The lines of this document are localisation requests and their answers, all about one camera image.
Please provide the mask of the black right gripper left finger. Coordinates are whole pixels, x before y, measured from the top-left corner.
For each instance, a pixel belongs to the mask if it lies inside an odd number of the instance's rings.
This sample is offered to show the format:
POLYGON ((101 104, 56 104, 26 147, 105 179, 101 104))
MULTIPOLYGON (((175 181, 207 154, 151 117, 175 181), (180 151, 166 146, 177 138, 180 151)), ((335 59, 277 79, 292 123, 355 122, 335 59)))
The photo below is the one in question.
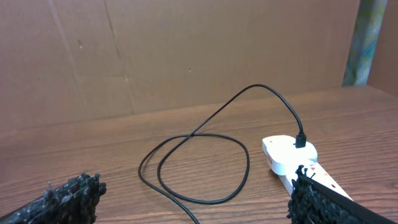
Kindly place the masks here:
POLYGON ((43 196, 1 217, 1 224, 93 224, 106 193, 100 175, 80 174, 43 196))

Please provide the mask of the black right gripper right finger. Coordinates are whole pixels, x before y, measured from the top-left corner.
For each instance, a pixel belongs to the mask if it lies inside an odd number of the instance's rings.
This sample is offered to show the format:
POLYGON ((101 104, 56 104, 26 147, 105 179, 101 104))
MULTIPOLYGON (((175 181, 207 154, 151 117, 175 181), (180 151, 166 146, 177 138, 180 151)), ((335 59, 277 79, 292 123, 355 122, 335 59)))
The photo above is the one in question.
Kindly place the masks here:
POLYGON ((287 204, 292 224, 396 224, 307 176, 299 165, 287 204))

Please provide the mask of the white charger plug adapter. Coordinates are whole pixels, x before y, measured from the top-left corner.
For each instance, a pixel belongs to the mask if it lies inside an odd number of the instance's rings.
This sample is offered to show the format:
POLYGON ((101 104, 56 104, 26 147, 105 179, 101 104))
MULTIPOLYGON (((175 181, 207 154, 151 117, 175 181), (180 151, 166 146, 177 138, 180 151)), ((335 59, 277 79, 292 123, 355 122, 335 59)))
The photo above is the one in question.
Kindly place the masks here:
POLYGON ((312 143, 306 141, 303 147, 298 147, 296 138, 287 135, 263 138, 262 150, 269 167, 277 175, 286 175, 299 165, 318 161, 318 152, 312 143))

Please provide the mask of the white power strip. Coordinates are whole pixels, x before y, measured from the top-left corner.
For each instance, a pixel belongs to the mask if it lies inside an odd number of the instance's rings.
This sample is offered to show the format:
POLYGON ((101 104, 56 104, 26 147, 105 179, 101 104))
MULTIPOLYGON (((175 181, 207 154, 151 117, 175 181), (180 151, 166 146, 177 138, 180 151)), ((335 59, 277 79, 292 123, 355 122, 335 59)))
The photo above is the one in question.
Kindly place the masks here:
MULTIPOLYGON (((326 172, 326 170, 319 163, 307 160, 303 165, 304 167, 302 168, 302 172, 304 172, 304 169, 307 168, 307 177, 352 200, 352 198, 338 185, 338 183, 326 172)), ((293 192, 292 180, 298 179, 298 175, 295 173, 297 168, 297 166, 290 167, 287 169, 286 175, 279 175, 279 179, 281 180, 283 186, 290 196, 293 192)))

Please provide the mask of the patterned curtain strip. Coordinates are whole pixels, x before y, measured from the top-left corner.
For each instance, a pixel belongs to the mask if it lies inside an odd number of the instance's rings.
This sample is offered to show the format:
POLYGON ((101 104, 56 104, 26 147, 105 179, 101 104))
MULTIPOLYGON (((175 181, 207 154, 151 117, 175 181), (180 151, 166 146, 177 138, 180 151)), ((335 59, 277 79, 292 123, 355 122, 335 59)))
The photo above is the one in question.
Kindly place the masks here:
POLYGON ((362 0, 354 26, 343 86, 367 84, 388 0, 362 0))

